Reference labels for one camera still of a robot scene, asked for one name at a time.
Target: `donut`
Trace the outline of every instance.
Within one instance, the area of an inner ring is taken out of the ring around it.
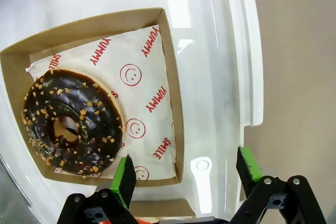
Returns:
[[[112,164],[124,124],[115,98],[102,83],[82,73],[51,69],[35,80],[24,100],[28,142],[47,165],[87,176]],[[64,118],[78,133],[60,127]]]

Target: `bolt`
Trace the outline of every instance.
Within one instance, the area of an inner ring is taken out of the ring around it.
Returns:
[[[293,183],[294,183],[294,185],[299,185],[300,180],[298,178],[295,178],[295,179],[293,179]]]
[[[264,183],[265,183],[266,185],[269,185],[269,184],[272,183],[272,180],[271,180],[270,178],[265,178]]]

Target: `chocolate glazed donut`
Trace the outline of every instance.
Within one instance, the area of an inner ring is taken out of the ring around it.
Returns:
[[[29,142],[48,165],[83,176],[111,165],[122,144],[123,119],[102,86],[84,74],[58,69],[30,88],[22,119]],[[72,141],[67,134],[55,135],[54,124],[64,116],[78,128]]]

